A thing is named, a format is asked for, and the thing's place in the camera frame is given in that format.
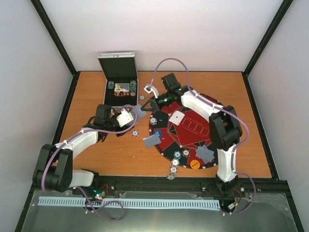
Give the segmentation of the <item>grey card deck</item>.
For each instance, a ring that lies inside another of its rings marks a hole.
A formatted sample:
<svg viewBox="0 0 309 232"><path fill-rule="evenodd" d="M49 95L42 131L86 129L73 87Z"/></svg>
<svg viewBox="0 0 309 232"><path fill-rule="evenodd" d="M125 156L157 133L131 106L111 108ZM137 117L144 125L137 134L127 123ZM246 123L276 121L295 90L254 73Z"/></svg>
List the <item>grey card deck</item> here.
<svg viewBox="0 0 309 232"><path fill-rule="evenodd" d="M143 118L144 116L147 115L146 111L142 111L141 110L141 105L138 104L136 106L133 107L133 110L131 111L134 119L136 119L137 121L139 121L141 118Z"/></svg>

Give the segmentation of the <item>poker chip stack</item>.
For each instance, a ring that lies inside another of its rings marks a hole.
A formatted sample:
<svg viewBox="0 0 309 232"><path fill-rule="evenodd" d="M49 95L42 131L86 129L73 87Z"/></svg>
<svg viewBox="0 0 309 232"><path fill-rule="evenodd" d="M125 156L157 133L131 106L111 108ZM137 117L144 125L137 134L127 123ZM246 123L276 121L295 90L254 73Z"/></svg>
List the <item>poker chip stack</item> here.
<svg viewBox="0 0 309 232"><path fill-rule="evenodd" d="M150 122L150 124L151 125L156 125L157 124L157 119L155 118L155 117L151 117L150 119L149 119L149 122Z"/></svg>

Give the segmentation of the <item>ace of diamonds card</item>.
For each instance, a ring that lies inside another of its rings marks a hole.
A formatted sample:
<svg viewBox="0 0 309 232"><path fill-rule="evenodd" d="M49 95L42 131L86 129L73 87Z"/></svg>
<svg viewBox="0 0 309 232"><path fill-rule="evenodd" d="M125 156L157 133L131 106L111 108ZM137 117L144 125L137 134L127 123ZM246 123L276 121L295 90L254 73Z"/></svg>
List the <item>ace of diamonds card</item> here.
<svg viewBox="0 0 309 232"><path fill-rule="evenodd" d="M181 121L183 120L185 114L180 112L180 111L175 111L171 117L169 118L169 122L175 124L175 125L179 125L181 123Z"/></svg>

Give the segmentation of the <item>blue small blind button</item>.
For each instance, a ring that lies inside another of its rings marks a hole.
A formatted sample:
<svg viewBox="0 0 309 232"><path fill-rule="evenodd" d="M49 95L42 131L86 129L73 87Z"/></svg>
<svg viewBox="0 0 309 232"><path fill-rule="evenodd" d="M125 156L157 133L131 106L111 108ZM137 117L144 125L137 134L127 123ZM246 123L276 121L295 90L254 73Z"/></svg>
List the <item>blue small blind button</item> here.
<svg viewBox="0 0 309 232"><path fill-rule="evenodd" d="M159 137L161 137L162 136L162 131L154 130L153 134L157 134Z"/></svg>

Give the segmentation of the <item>blue patterned playing card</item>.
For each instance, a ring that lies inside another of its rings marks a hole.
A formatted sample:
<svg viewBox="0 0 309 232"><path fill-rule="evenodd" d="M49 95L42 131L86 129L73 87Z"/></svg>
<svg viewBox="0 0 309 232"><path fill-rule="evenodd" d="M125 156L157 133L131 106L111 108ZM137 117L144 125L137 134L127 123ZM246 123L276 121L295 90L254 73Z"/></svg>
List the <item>blue patterned playing card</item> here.
<svg viewBox="0 0 309 232"><path fill-rule="evenodd" d="M147 148L158 145L161 143L159 134L155 133L149 137L143 138L143 142Z"/></svg>
<svg viewBox="0 0 309 232"><path fill-rule="evenodd" d="M199 146L196 149L196 157L205 159L211 154L211 151L206 146Z"/></svg>
<svg viewBox="0 0 309 232"><path fill-rule="evenodd" d="M199 151L199 155L205 163L212 162L212 160L214 159L214 152L207 148L201 148L201 150Z"/></svg>

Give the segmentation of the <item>blue green fifty chip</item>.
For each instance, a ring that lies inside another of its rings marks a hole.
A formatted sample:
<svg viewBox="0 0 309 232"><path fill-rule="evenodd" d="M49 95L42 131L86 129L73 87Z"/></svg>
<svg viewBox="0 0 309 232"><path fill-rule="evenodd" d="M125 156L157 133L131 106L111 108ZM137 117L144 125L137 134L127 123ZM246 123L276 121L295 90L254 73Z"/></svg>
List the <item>blue green fifty chip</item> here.
<svg viewBox="0 0 309 232"><path fill-rule="evenodd" d="M179 159L182 157L182 154L181 154L180 151L175 151L175 152L173 153L173 156L174 156L175 159L178 159L178 160L179 160Z"/></svg>

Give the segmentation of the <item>blue orange ten chip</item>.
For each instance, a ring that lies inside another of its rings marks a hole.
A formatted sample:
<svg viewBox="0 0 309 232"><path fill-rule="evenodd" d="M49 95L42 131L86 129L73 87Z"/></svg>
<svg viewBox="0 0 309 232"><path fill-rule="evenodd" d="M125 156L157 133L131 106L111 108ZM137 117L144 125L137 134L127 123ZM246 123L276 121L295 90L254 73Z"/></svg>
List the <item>blue orange ten chip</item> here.
<svg viewBox="0 0 309 232"><path fill-rule="evenodd" d="M171 166L169 169L171 174L176 174L178 172L177 166Z"/></svg>
<svg viewBox="0 0 309 232"><path fill-rule="evenodd" d="M171 164L172 164L173 166L179 166L180 161L179 161L178 159L173 159L173 160L171 161Z"/></svg>

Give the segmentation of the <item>orange big blind button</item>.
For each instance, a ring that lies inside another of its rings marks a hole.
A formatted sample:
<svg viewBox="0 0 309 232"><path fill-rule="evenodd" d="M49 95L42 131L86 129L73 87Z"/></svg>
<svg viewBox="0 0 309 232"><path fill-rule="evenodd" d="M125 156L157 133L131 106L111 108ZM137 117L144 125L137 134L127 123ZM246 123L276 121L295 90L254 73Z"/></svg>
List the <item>orange big blind button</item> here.
<svg viewBox="0 0 309 232"><path fill-rule="evenodd" d="M194 170L197 170L197 169L200 168L200 162L199 162L198 160L194 159L194 160L192 160L192 161L190 162L190 167L191 167L192 169L194 169Z"/></svg>

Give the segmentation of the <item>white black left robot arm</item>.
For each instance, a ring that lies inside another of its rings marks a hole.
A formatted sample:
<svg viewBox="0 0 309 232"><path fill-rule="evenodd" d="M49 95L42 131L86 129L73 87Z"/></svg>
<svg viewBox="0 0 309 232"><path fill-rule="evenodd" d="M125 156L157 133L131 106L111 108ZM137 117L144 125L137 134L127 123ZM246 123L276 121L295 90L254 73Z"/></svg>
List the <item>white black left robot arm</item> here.
<svg viewBox="0 0 309 232"><path fill-rule="evenodd" d="M32 182L43 191L64 192L69 188L83 187L89 194L100 190L100 182L95 179L96 172L75 170L74 159L88 147L103 142L108 134L121 136L134 127L137 110L125 105L114 113L112 107L100 104L95 116L72 137L63 142L42 146Z"/></svg>

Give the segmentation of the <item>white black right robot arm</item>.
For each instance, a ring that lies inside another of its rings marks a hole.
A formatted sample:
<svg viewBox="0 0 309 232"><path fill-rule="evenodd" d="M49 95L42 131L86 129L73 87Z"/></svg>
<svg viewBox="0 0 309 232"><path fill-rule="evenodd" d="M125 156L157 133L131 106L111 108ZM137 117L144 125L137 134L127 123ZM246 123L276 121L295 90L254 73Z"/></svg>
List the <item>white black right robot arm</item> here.
<svg viewBox="0 0 309 232"><path fill-rule="evenodd" d="M158 136L155 148L172 162L168 179L177 166L191 169L218 165L216 187L225 195L237 184L235 155L242 129L235 108L181 86L173 73L162 77L166 92L159 94L151 84L144 88L153 93L143 111L152 113L150 134Z"/></svg>

